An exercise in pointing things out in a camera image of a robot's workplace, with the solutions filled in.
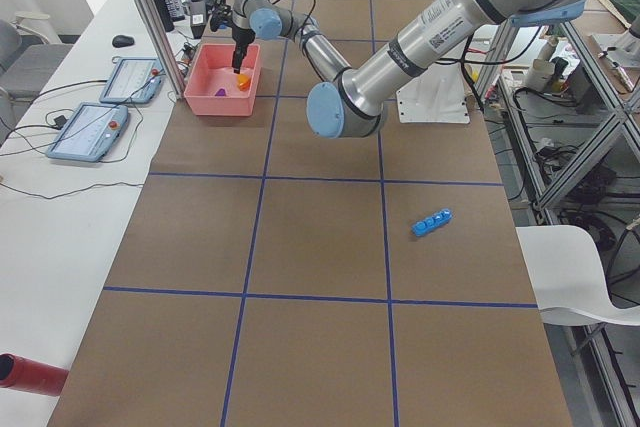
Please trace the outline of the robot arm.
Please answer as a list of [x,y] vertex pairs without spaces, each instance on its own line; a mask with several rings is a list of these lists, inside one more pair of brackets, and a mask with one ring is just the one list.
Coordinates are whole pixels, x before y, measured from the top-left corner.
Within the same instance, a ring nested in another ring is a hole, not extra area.
[[435,0],[357,69],[322,34],[315,21],[269,0],[234,0],[257,37],[289,38],[314,67],[321,83],[306,102],[311,130],[322,137],[367,137],[386,120],[385,101],[424,74],[479,27],[507,19],[522,26],[572,20],[585,0]]

